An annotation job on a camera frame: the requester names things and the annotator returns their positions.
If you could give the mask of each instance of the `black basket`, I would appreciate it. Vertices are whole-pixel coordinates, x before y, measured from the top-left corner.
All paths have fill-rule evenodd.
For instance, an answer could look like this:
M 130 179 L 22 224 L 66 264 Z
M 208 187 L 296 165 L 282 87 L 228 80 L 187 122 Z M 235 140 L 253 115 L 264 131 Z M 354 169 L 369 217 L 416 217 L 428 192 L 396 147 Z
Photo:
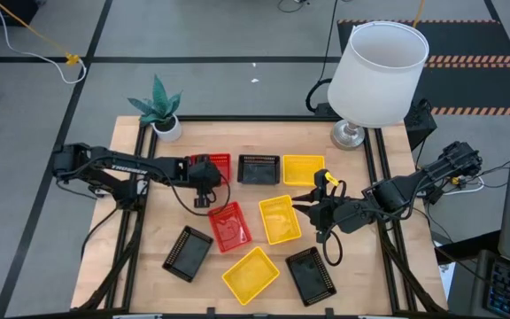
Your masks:
M 166 257 L 163 268 L 191 283 L 212 242 L 213 239 L 207 235 L 190 226 L 184 226 L 173 249 Z
M 274 155 L 239 155 L 237 181 L 274 185 L 281 181 L 281 158 Z
M 336 294 L 336 287 L 316 247 L 294 254 L 286 261 L 306 307 Z

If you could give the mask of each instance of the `yellow basket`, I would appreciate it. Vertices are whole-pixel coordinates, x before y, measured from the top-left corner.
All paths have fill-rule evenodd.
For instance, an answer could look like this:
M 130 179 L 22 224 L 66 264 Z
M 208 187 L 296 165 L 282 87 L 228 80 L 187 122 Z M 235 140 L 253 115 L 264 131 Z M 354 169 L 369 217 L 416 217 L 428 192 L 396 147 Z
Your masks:
M 324 167 L 320 155 L 283 155 L 282 180 L 291 186 L 314 186 L 314 173 Z
M 255 247 L 221 276 L 239 303 L 247 305 L 278 276 L 279 269 L 261 247 Z
M 279 244 L 302 236 L 289 195 L 259 202 L 269 244 Z

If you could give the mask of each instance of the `lamp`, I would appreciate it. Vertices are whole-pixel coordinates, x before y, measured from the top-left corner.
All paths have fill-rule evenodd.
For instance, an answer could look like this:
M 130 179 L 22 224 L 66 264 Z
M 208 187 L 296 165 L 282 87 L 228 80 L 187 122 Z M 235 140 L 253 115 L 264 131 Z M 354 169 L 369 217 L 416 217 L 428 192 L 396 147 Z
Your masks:
M 376 21 L 354 27 L 328 88 L 328 101 L 343 120 L 332 142 L 349 150 L 363 142 L 363 128 L 402 121 L 429 55 L 429 43 L 404 24 Z

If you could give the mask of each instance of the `wooden tabletop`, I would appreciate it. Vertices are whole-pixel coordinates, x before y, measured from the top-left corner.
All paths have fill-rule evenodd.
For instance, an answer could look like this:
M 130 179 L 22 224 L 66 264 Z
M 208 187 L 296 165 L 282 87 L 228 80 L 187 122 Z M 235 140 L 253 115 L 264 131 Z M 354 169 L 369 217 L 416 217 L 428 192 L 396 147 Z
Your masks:
M 183 122 L 182 136 L 178 141 L 171 144 L 158 142 L 157 157 L 199 153 L 231 154 L 231 201 L 237 201 L 241 206 L 253 239 L 251 243 L 223 254 L 214 243 L 193 282 L 189 284 L 181 280 L 162 269 L 162 264 L 182 228 L 189 225 L 211 237 L 213 232 L 208 219 L 187 213 L 178 204 L 170 188 L 152 183 L 130 311 L 203 314 L 208 307 L 215 307 L 219 314 L 310 315 L 324 314 L 325 307 L 332 307 L 337 315 L 390 314 L 376 225 L 368 225 L 349 235 L 340 235 L 344 260 L 338 267 L 327 266 L 337 294 L 304 307 L 284 260 L 292 254 L 317 246 L 314 226 L 306 216 L 297 213 L 302 237 L 283 244 L 269 245 L 259 212 L 259 202 L 285 194 L 301 195 L 312 187 L 286 186 L 283 183 L 275 186 L 244 185 L 236 181 L 239 154 L 316 154 L 325 157 L 326 168 L 335 178 L 348 182 L 348 195 L 361 198 L 361 190 L 370 185 L 363 146 L 349 152 L 338 150 L 329 139 L 332 125 L 331 122 Z M 113 151 L 133 153 L 137 131 L 137 117 L 119 117 L 110 148 Z M 392 175 L 411 174 L 414 171 L 413 160 L 404 125 L 384 128 L 383 134 Z M 373 149 L 377 167 L 380 167 L 375 141 Z M 127 176 L 120 172 L 112 174 L 119 178 Z M 192 206 L 195 191 L 177 190 L 183 201 Z M 212 207 L 223 205 L 227 189 L 220 187 L 216 194 L 218 202 Z M 417 203 L 417 207 L 422 209 L 420 203 Z M 113 208 L 111 198 L 99 199 L 91 227 Z M 88 242 L 73 295 L 73 307 L 86 301 L 110 270 L 120 217 L 121 213 L 117 213 Z M 440 306 L 447 307 L 426 219 L 415 213 L 402 225 L 411 270 L 433 299 Z M 242 306 L 225 285 L 221 275 L 256 246 L 263 249 L 281 274 L 247 306 Z M 334 243 L 328 243 L 328 254 L 333 260 L 337 258 Z M 120 305 L 124 282 L 125 274 L 120 276 L 116 305 Z M 400 293 L 399 298 L 401 308 L 406 308 L 404 294 Z

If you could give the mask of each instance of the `lamp base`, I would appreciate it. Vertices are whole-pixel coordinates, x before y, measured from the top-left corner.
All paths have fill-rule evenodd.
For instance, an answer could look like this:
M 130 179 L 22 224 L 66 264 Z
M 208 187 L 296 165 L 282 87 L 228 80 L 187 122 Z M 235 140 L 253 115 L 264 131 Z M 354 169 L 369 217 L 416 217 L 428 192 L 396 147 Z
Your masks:
M 332 128 L 330 138 L 337 148 L 349 151 L 363 143 L 365 131 L 360 126 L 341 120 Z

